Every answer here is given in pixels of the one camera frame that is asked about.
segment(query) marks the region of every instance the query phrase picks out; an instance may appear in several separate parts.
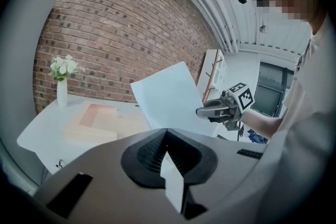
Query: white shirt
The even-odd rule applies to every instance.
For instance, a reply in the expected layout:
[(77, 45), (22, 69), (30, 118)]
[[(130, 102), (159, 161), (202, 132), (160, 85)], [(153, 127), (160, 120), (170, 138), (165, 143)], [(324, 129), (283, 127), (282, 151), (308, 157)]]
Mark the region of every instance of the white shirt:
[[(317, 50), (320, 50), (323, 46), (330, 47), (330, 45), (335, 46), (336, 43), (334, 40), (334, 28), (332, 22), (330, 21), (329, 16), (326, 15), (326, 18), (324, 19), (324, 22), (318, 32), (315, 35), (311, 34), (309, 45), (296, 64), (290, 91), (283, 101), (283, 105), (287, 107), (287, 110), (284, 114), (282, 123), (279, 126), (278, 132), (282, 130), (288, 130), (295, 122), (305, 119), (311, 116), (313, 113), (319, 111), (318, 109), (315, 109), (317, 106), (314, 105), (314, 99), (311, 97), (311, 95), (307, 95), (307, 89), (304, 89), (303, 85), (312, 83), (311, 81), (307, 82), (307, 80), (314, 80), (314, 76), (323, 76), (323, 73), (325, 72), (320, 72), (320, 74), (312, 74), (311, 77), (309, 77), (308, 74), (304, 74), (305, 76), (300, 76), (300, 74), (304, 72), (303, 67), (307, 65)], [(316, 68), (318, 66), (320, 67), (320, 63), (316, 63), (318, 62), (314, 61)], [(321, 90), (316, 94), (323, 94), (323, 91)]]

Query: white flower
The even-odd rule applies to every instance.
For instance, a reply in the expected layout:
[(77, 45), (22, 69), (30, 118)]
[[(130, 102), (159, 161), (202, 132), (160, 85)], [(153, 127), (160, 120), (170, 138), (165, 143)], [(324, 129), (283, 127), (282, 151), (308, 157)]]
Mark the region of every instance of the white flower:
[(72, 60), (72, 56), (71, 56), (70, 54), (68, 54), (68, 55), (65, 56), (65, 59), (66, 59), (67, 61), (70, 61), (70, 60)]
[(64, 59), (60, 58), (59, 56), (57, 56), (56, 58), (54, 58), (53, 61), (56, 62), (57, 67), (60, 67), (64, 63)]
[(67, 64), (68, 73), (73, 73), (77, 69), (77, 63), (73, 60), (69, 60)]
[(66, 65), (62, 65), (60, 68), (59, 68), (59, 72), (61, 74), (65, 74), (67, 72), (67, 67)]
[(52, 69), (52, 71), (56, 71), (56, 69), (57, 69), (57, 63), (53, 62), (53, 63), (50, 65), (50, 68)]

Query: white wall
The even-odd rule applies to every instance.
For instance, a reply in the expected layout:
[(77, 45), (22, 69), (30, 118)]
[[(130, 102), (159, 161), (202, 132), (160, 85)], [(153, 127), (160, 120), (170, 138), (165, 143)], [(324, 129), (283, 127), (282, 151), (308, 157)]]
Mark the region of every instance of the white wall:
[[(224, 55), (227, 64), (227, 74), (225, 76), (223, 90), (242, 82), (249, 85), (251, 93), (254, 95), (257, 89), (260, 58), (258, 53), (240, 51), (233, 55)], [(219, 93), (211, 91), (208, 100), (219, 98)]]

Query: ceiling beam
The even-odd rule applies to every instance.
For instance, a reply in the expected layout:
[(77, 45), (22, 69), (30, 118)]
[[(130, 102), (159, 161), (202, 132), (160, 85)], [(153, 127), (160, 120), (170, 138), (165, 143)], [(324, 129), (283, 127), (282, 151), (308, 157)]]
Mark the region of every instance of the ceiling beam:
[(285, 60), (288, 60), (294, 63), (297, 62), (297, 58), (300, 57), (298, 54), (294, 54), (289, 51), (276, 49), (276, 48), (268, 47), (268, 46), (248, 44), (248, 43), (244, 43), (244, 44), (240, 43), (239, 51), (250, 51), (250, 52), (257, 52), (260, 54), (271, 55), (271, 56), (285, 59)]

